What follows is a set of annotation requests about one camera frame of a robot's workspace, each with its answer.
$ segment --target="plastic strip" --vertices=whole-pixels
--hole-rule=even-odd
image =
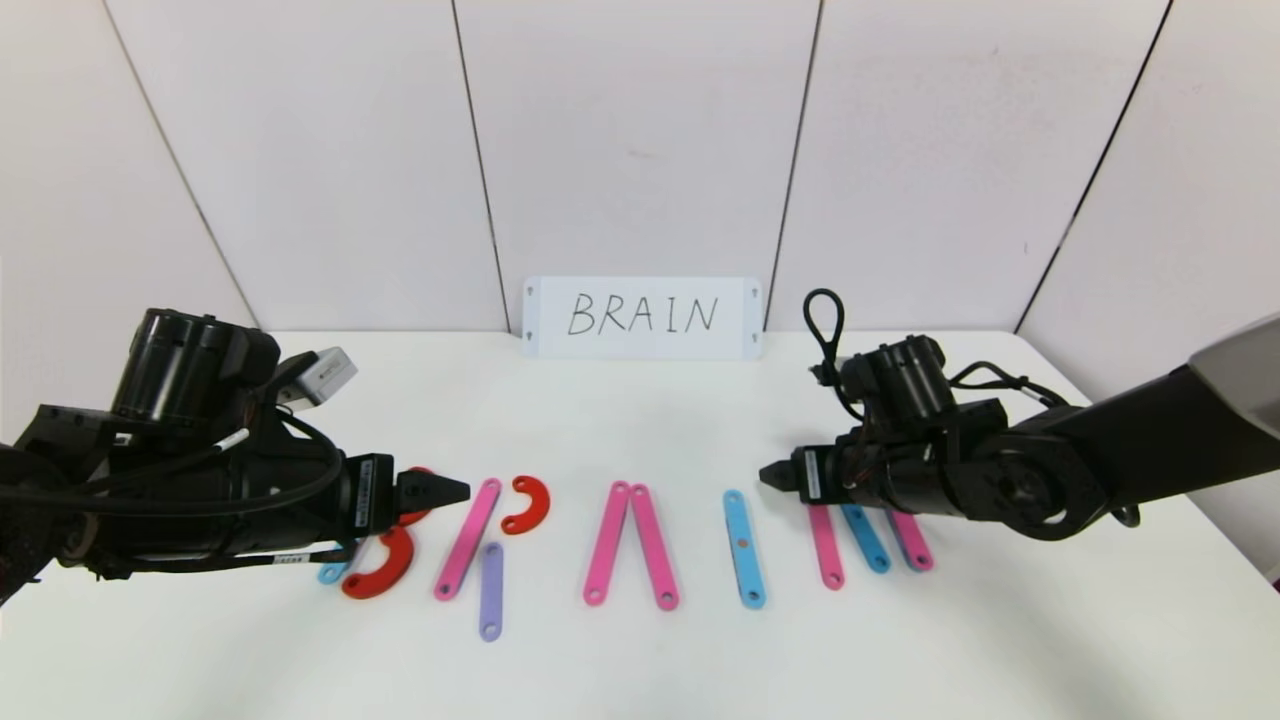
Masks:
[[[854,532],[854,539],[858,541],[858,547],[863,551],[867,565],[877,573],[888,573],[892,565],[888,553],[884,552],[884,546],[881,544],[876,528],[872,527],[863,507],[860,505],[841,505],[840,511],[845,515],[849,529]]]
[[[658,512],[653,507],[648,486],[639,483],[631,486],[631,511],[635,514],[636,530],[640,533],[644,564],[649,568],[653,597],[658,601],[658,607],[675,610],[680,605],[680,591],[676,589],[676,577],[671,571],[667,546],[662,541]]]
[[[480,551],[480,639],[502,635],[502,546],[492,542]]]
[[[929,546],[924,543],[924,536],[920,534],[920,527],[915,523],[915,516],[899,512],[897,510],[887,510],[886,512],[888,512],[888,523],[893,528],[893,536],[897,537],[897,544],[902,548],[906,564],[913,570],[919,570],[920,573],[932,570],[933,553],[929,552]]]
[[[724,527],[728,528],[728,550],[733,557],[733,571],[737,574],[737,594],[742,605],[759,610],[764,607],[764,578],[760,575],[760,562],[755,556],[755,538],[751,536],[751,520],[746,515],[746,498],[731,489],[724,493]]]
[[[600,533],[595,537],[591,566],[586,571],[586,584],[582,587],[582,600],[590,606],[602,605],[609,594],[613,560],[618,556],[618,542],[622,539],[622,524],[627,519],[630,496],[631,486],[627,483],[620,480],[609,486],[609,498],[604,503],[604,516],[600,519]]]
[[[808,505],[809,527],[813,529],[813,547],[818,551],[818,569],[822,584],[833,591],[845,587],[845,566],[836,547],[836,529],[831,527],[831,514],[826,505]]]
[[[436,600],[453,600],[462,588],[462,580],[467,577],[467,568],[476,555],[476,548],[480,547],[480,537],[484,536],[484,527],[489,524],[489,516],[493,515],[500,492],[502,482],[497,478],[489,478],[480,484],[480,492],[476,493],[471,511],[462,523],[458,539],[453,541],[449,559],[444,561],[440,577],[435,580]]]
[[[541,480],[532,475],[518,475],[512,480],[511,487],[530,498],[529,510],[502,519],[502,532],[508,536],[518,536],[536,528],[547,518],[552,510],[552,493],[547,491],[547,486]]]
[[[387,546],[387,561],[372,573],[352,573],[342,583],[342,592],[352,600],[369,600],[392,589],[413,561],[413,536],[399,525],[392,525],[379,536]]]
[[[340,580],[342,577],[347,574],[347,570],[351,570],[351,566],[355,565],[356,559],[360,557],[360,547],[362,544],[365,544],[365,538],[356,541],[356,547],[351,550],[351,560],[346,562],[325,562],[321,565],[320,574],[316,575],[320,584],[332,585]]]

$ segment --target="purple bar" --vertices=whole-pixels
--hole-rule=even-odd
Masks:
[[[502,635],[502,546],[492,542],[480,551],[480,638],[492,643]]]

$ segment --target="white wall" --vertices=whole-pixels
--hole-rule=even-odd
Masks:
[[[449,0],[108,6],[264,328],[507,328]]]
[[[1165,1],[828,1],[768,327],[1014,329]]]
[[[105,407],[142,311],[251,318],[102,5],[0,3],[4,436]]]
[[[817,0],[458,0],[512,324],[530,275],[768,287]]]
[[[1178,0],[1021,333],[1101,398],[1280,311],[1280,4]],[[1280,475],[1193,498],[1280,577]]]

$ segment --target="pink bar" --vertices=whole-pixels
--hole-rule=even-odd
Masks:
[[[662,542],[662,528],[658,525],[658,512],[653,509],[653,497],[648,486],[631,486],[631,511],[636,516],[636,532],[640,533],[640,547],[644,550],[644,564],[649,566],[649,580],[653,583],[653,597],[658,607],[675,610],[680,605],[680,592],[676,591],[676,577],[667,559],[667,546]]]
[[[617,482],[609,486],[609,500],[604,503],[600,534],[595,538],[595,552],[591,553],[591,566],[586,571],[586,585],[582,587],[582,600],[588,605],[602,605],[609,594],[613,559],[618,556],[618,541],[622,539],[622,523],[627,518],[627,497],[630,495],[631,486],[627,483]]]
[[[919,571],[933,569],[933,553],[920,534],[920,525],[915,523],[915,516],[897,510],[888,511],[888,521],[893,524],[893,534],[897,536],[899,544],[902,546],[902,555],[906,562]]]
[[[467,519],[462,523],[462,530],[458,532],[458,539],[453,541],[449,559],[444,561],[444,569],[440,570],[440,577],[435,580],[436,600],[453,600],[458,594],[462,579],[467,577],[467,568],[471,566],[476,548],[480,547],[484,527],[489,524],[494,505],[498,505],[499,492],[502,492],[502,480],[497,478],[489,478],[480,486],[480,492],[476,493],[476,498],[471,503],[471,511],[467,512]]]
[[[845,587],[845,566],[840,562],[836,530],[831,527],[831,514],[826,505],[809,506],[809,527],[813,528],[813,547],[818,551],[822,584],[838,591]]]

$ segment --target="white label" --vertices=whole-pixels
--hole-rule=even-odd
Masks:
[[[818,484],[818,455],[812,451],[804,451],[804,474],[809,479],[809,500],[818,500],[822,497],[822,486]]]
[[[538,357],[754,360],[764,347],[751,278],[530,278],[522,300]]]
[[[369,527],[369,498],[374,492],[374,459],[360,464],[360,484],[356,488],[356,527]]]

